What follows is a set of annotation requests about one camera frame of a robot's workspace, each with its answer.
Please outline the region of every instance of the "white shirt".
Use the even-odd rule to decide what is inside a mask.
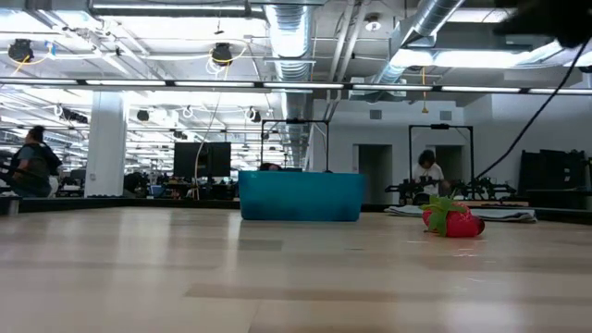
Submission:
[[[429,169],[425,169],[422,166],[416,164],[413,168],[413,180],[416,182],[421,181],[420,177],[431,177],[434,180],[444,179],[444,173],[442,168],[434,163]],[[428,185],[424,187],[424,192],[429,195],[438,195],[438,185]]]

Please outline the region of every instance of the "wooden floor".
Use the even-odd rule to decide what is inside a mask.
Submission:
[[[592,332],[592,228],[243,222],[118,208],[0,219],[0,332]]]

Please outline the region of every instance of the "black frame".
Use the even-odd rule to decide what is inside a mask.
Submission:
[[[466,129],[469,130],[469,146],[471,149],[471,184],[475,182],[475,147],[473,143],[473,126],[448,125],[448,124],[434,124],[434,125],[409,125],[409,177],[413,174],[413,129],[431,129],[431,130],[449,130],[449,129]]]
[[[326,136],[327,136],[327,147],[325,149],[325,171],[329,170],[329,121],[328,120],[300,120],[300,119],[281,119],[281,120],[274,120],[274,119],[263,119],[261,120],[261,163],[264,163],[263,159],[263,152],[264,152],[264,142],[265,142],[265,124],[266,123],[286,123],[286,125],[301,125],[301,124],[325,124],[327,128]]]

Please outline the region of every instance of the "black cable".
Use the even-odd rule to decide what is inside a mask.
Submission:
[[[518,133],[518,136],[516,137],[516,139],[514,139],[514,141],[510,145],[510,148],[508,148],[508,151],[506,153],[504,153],[500,158],[498,158],[498,160],[496,160],[491,166],[489,166],[483,172],[481,172],[480,174],[478,174],[475,177],[475,179],[480,179],[481,177],[483,177],[487,172],[489,172],[492,168],[496,167],[501,161],[504,160],[504,158],[506,158],[512,152],[512,150],[516,147],[516,144],[518,144],[518,142],[522,139],[522,137],[524,136],[524,134],[526,133],[526,131],[528,130],[528,128],[530,128],[530,126],[535,122],[535,120],[537,119],[538,115],[540,115],[540,113],[543,112],[543,110],[545,109],[545,107],[547,107],[547,105],[551,102],[551,100],[553,99],[553,97],[555,97],[555,95],[557,95],[557,93],[559,92],[559,90],[561,88],[563,88],[563,86],[565,85],[565,82],[567,82],[567,80],[570,78],[570,76],[572,75],[572,72],[574,71],[575,64],[577,63],[577,60],[580,58],[580,56],[582,56],[582,53],[586,49],[586,46],[588,45],[588,42],[589,41],[586,41],[585,43],[582,44],[582,47],[580,48],[580,50],[575,55],[575,58],[573,59],[572,64],[570,65],[569,69],[567,70],[567,73],[565,73],[565,76],[561,80],[561,83],[557,86],[557,88],[555,89],[555,91],[549,96],[549,98],[547,99],[547,101],[545,101],[545,103],[543,103],[543,105],[540,106],[540,108],[538,109],[538,111],[535,112],[535,114],[530,118],[530,120],[528,120],[528,122],[526,123],[526,125],[524,126],[524,128],[520,131],[520,133]]]

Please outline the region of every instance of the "silver duct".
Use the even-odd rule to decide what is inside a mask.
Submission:
[[[312,13],[310,6],[270,5],[265,6],[269,22],[269,41],[274,56],[299,58],[308,56],[311,45]],[[277,78],[283,81],[308,81],[311,65],[299,62],[276,62]],[[283,93],[282,108],[286,119],[312,119],[313,96],[309,93]],[[308,142],[306,135],[310,126],[287,126],[292,160],[299,165]]]
[[[437,33],[446,21],[452,16],[454,11],[463,4],[464,0],[422,0],[417,6],[417,12],[411,18],[411,26],[405,28],[405,24],[400,23],[393,32],[396,35],[393,41],[397,44],[391,45],[391,50],[395,56],[397,51],[405,44],[417,41],[421,38],[430,38]],[[388,62],[380,72],[374,77],[373,83],[393,84],[396,83],[406,68],[393,67]]]

